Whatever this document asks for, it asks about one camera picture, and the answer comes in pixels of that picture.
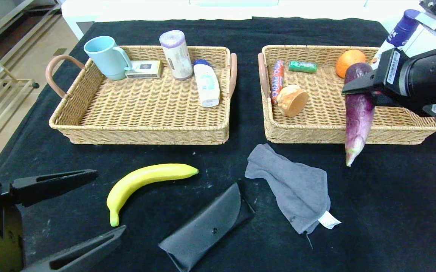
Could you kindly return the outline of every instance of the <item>robotic arm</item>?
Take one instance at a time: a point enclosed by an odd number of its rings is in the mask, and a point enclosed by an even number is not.
[[[421,1],[426,12],[416,20],[436,35],[436,0]],[[377,105],[405,107],[421,117],[435,116],[436,49],[408,57],[403,51],[383,52],[376,70],[344,85],[342,94],[373,93]]]

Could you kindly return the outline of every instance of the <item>light blue mug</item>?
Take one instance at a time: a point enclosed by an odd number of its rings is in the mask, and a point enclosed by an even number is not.
[[[85,43],[83,50],[109,79],[123,79],[126,77],[126,70],[132,68],[128,55],[117,46],[112,37],[95,37]]]

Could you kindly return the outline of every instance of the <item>purple eggplant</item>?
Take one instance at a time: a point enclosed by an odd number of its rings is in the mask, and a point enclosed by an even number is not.
[[[372,71],[369,64],[359,62],[351,65],[344,84]],[[346,165],[352,162],[364,148],[374,117],[374,99],[370,93],[348,94],[346,100]]]

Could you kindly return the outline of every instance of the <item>gray towel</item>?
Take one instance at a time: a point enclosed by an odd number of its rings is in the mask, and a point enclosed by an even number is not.
[[[248,157],[245,177],[266,179],[277,204],[292,227],[311,233],[330,209],[327,173],[278,155],[268,145],[257,145]]]

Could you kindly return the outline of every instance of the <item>red candy bar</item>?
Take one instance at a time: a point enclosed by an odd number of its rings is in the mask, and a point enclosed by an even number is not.
[[[283,61],[277,60],[273,66],[272,103],[277,103],[277,96],[283,88]]]

